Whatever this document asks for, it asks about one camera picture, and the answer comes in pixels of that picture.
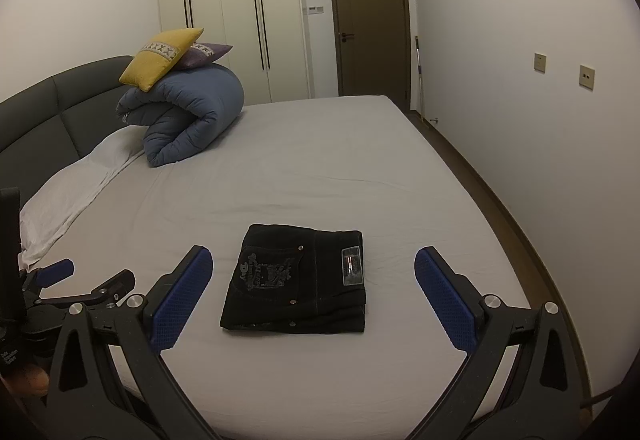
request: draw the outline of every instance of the hand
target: hand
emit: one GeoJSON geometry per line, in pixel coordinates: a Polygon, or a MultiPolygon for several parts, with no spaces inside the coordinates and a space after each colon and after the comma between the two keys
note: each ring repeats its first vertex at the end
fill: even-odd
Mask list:
{"type": "Polygon", "coordinates": [[[2,382],[16,398],[25,396],[45,396],[49,389],[49,375],[42,368],[27,364],[15,370],[2,382]]]}

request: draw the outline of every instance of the brown wooden door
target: brown wooden door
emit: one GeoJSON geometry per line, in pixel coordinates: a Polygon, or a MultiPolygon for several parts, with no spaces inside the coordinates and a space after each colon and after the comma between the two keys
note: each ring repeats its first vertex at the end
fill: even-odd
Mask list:
{"type": "Polygon", "coordinates": [[[384,95],[409,110],[408,0],[333,0],[341,96],[384,95]]]}

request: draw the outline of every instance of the gray upholstered headboard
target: gray upholstered headboard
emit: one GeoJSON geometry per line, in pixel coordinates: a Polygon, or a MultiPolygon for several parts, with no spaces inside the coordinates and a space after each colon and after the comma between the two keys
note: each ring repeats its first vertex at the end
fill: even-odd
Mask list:
{"type": "Polygon", "coordinates": [[[62,168],[124,127],[116,104],[130,56],[55,75],[0,103],[0,188],[19,187],[24,205],[62,168]]]}

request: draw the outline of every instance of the purple cushion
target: purple cushion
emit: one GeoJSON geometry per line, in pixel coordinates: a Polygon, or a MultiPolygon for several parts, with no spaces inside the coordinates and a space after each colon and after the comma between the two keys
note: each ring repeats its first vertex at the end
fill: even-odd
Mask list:
{"type": "Polygon", "coordinates": [[[174,70],[200,68],[220,59],[233,47],[214,43],[194,43],[174,66],[174,70]]]}

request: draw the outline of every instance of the yellow cushion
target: yellow cushion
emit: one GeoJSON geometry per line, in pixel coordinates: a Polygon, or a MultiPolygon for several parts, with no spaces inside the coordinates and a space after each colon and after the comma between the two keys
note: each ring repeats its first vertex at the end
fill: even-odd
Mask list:
{"type": "Polygon", "coordinates": [[[203,28],[161,32],[142,47],[124,70],[120,82],[148,92],[180,60],[202,34],[203,28]]]}

